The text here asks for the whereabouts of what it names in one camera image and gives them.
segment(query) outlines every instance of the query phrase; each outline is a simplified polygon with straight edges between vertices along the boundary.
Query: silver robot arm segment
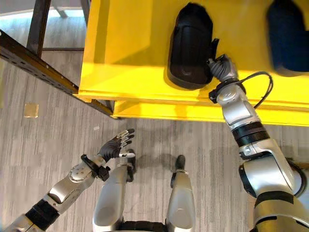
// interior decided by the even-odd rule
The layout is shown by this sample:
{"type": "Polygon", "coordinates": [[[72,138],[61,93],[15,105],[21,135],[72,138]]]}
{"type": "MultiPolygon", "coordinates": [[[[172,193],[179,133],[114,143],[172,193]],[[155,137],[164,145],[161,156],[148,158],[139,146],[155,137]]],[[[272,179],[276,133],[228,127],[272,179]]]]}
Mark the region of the silver robot arm segment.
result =
{"type": "Polygon", "coordinates": [[[210,93],[210,99],[221,105],[239,154],[246,160],[239,167],[244,188],[257,198],[252,231],[308,232],[309,213],[293,195],[293,171],[249,103],[235,66],[223,55],[216,61],[210,60],[209,67],[221,81],[210,93]]]}

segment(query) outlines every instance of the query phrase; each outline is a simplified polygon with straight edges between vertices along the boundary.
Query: black shoe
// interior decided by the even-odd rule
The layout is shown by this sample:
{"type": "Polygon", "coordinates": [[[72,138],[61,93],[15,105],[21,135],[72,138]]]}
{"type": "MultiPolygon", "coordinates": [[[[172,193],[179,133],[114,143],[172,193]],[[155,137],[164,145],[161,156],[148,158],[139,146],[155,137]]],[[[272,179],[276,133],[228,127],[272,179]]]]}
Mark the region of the black shoe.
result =
{"type": "Polygon", "coordinates": [[[175,162],[176,169],[184,169],[185,166],[185,156],[179,155],[175,162]]]}
{"type": "MultiPolygon", "coordinates": [[[[179,155],[176,159],[176,162],[175,162],[175,168],[176,168],[176,170],[177,169],[183,169],[184,170],[184,167],[185,167],[185,156],[179,155]]],[[[176,178],[176,173],[173,173],[172,178],[170,180],[170,187],[171,188],[173,188],[173,186],[174,186],[175,178],[176,178]]]]}

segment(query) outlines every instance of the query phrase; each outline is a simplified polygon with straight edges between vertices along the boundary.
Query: wire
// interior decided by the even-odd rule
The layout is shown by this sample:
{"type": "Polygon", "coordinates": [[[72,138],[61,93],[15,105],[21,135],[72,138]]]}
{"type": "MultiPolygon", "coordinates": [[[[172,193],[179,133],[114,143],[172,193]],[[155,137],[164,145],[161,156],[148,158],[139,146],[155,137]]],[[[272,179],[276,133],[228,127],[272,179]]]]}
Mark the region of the wire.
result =
{"type": "Polygon", "coordinates": [[[256,73],[253,73],[251,74],[250,76],[247,76],[245,79],[242,79],[240,81],[237,81],[236,83],[240,83],[242,84],[243,82],[253,78],[253,77],[256,77],[256,76],[259,76],[259,75],[266,75],[269,77],[269,85],[268,85],[268,88],[267,88],[267,91],[265,93],[265,95],[262,97],[262,99],[254,106],[254,108],[256,109],[257,107],[260,106],[260,104],[263,103],[263,101],[268,97],[268,95],[270,94],[270,92],[272,91],[272,88],[274,87],[274,82],[273,82],[273,79],[272,79],[272,76],[265,72],[265,71],[259,71],[259,72],[256,72],[256,73]]]}

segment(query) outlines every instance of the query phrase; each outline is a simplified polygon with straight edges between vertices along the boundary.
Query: yellow table edge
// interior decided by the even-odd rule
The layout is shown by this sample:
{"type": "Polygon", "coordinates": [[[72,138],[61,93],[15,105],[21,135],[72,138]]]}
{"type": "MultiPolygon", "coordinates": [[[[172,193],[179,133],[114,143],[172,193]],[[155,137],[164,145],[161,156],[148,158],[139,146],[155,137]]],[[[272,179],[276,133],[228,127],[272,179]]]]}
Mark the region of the yellow table edge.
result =
{"type": "MultiPolygon", "coordinates": [[[[309,127],[309,114],[295,110],[257,109],[262,123],[309,127]]],[[[221,107],[116,101],[113,117],[224,122],[221,107]]]]}

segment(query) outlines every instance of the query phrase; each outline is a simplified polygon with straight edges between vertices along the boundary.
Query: black cable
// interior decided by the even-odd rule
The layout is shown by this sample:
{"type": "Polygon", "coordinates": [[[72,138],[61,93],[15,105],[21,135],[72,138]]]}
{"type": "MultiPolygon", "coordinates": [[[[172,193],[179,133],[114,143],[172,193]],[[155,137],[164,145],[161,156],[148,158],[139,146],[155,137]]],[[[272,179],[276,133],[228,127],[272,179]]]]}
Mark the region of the black cable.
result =
{"type": "Polygon", "coordinates": [[[242,79],[240,81],[237,81],[236,83],[240,83],[242,84],[243,82],[253,78],[253,77],[256,77],[256,76],[259,76],[259,75],[266,75],[269,77],[269,85],[268,85],[268,89],[265,93],[265,95],[262,97],[262,99],[254,106],[254,108],[256,109],[257,107],[260,106],[260,104],[262,104],[262,102],[268,97],[268,95],[270,94],[270,92],[272,91],[272,88],[274,87],[274,82],[273,82],[273,79],[272,79],[272,76],[265,72],[265,71],[259,71],[259,72],[256,72],[256,73],[253,73],[251,74],[250,76],[247,76],[245,79],[242,79]]]}
{"type": "Polygon", "coordinates": [[[297,193],[294,194],[294,196],[299,197],[301,196],[304,191],[306,190],[307,184],[308,184],[308,180],[306,175],[304,174],[303,170],[298,167],[296,164],[293,163],[293,161],[291,161],[290,159],[287,159],[289,165],[294,168],[300,175],[300,179],[301,179],[301,184],[300,184],[300,188],[297,191],[297,193]]]}

